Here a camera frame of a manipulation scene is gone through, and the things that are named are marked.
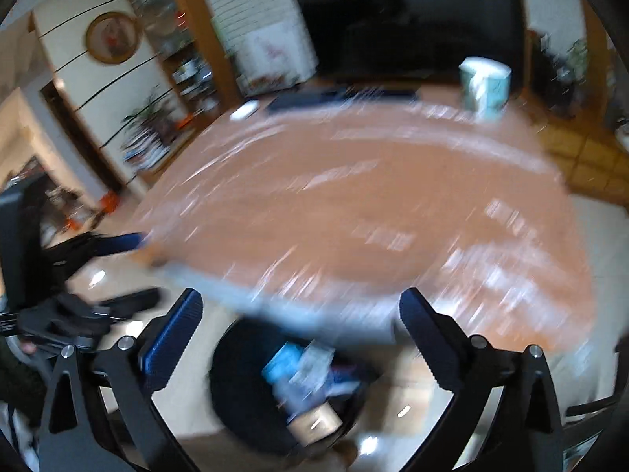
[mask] blue gripper pad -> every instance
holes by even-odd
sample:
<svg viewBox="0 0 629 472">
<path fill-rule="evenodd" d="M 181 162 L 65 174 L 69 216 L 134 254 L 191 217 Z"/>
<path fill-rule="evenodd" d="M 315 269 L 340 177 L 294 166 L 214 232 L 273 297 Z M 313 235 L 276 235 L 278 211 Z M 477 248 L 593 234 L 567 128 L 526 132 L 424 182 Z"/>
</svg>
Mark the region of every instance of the blue gripper pad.
<svg viewBox="0 0 629 472">
<path fill-rule="evenodd" d="M 439 387 L 458 392 L 468 343 L 463 330 L 451 317 L 435 312 L 416 288 L 402 293 L 399 315 Z"/>
<path fill-rule="evenodd" d="M 201 295 L 186 289 L 168 314 L 150 321 L 140 334 L 138 365 L 145 393 L 166 387 L 202 317 Z"/>
</svg>

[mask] television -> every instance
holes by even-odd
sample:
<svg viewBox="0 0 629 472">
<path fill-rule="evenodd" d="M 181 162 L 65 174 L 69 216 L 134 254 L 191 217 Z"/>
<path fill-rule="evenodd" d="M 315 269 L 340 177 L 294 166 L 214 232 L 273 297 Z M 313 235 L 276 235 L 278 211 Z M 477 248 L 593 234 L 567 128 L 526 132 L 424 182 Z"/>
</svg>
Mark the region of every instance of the television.
<svg viewBox="0 0 629 472">
<path fill-rule="evenodd" d="M 318 57 L 336 81 L 458 81 L 468 56 L 507 64 L 524 79 L 522 0 L 297 0 Z"/>
</svg>

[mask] painting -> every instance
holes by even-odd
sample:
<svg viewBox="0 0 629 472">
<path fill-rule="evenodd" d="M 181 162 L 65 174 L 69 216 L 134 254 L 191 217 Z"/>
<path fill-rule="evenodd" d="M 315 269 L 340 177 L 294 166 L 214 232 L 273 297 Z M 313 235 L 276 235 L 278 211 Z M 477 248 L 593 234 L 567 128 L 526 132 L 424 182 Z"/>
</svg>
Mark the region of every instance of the painting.
<svg viewBox="0 0 629 472">
<path fill-rule="evenodd" d="M 106 12 L 87 27 L 87 53 L 103 63 L 122 63 L 130 59 L 138 49 L 140 33 L 140 27 L 134 18 L 122 12 Z"/>
</svg>

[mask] black trash can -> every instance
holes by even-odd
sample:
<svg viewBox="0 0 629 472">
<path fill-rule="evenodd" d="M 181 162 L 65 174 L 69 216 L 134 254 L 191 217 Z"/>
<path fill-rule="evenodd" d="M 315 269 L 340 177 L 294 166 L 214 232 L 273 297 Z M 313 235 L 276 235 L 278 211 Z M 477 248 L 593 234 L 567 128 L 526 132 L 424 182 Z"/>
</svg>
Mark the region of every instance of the black trash can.
<svg viewBox="0 0 629 472">
<path fill-rule="evenodd" d="M 288 414 L 278 407 L 262 369 L 287 342 L 307 346 L 278 326 L 250 318 L 232 324 L 219 341 L 210 368 L 212 406 L 225 427 L 241 442 L 265 454 L 314 457 L 323 454 L 354 425 L 365 405 L 369 384 L 379 374 L 370 365 L 335 352 L 333 365 L 354 365 L 361 386 L 329 404 L 342 421 L 332 435 L 303 447 L 287 428 Z"/>
</svg>

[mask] green plant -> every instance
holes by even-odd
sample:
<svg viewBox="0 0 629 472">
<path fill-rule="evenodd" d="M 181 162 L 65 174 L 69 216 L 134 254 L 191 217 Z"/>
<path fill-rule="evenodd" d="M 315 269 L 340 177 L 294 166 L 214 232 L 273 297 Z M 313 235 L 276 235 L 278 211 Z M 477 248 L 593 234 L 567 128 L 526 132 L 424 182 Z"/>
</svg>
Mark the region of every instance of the green plant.
<svg viewBox="0 0 629 472">
<path fill-rule="evenodd" d="M 156 95 L 157 87 L 151 90 L 149 97 L 146 99 L 146 105 L 144 108 L 136 108 L 131 115 L 127 115 L 122 119 L 122 123 L 125 125 L 131 124 L 145 124 L 155 118 L 156 116 L 168 117 L 171 114 L 171 110 L 168 108 L 165 102 L 160 102 Z"/>
</svg>

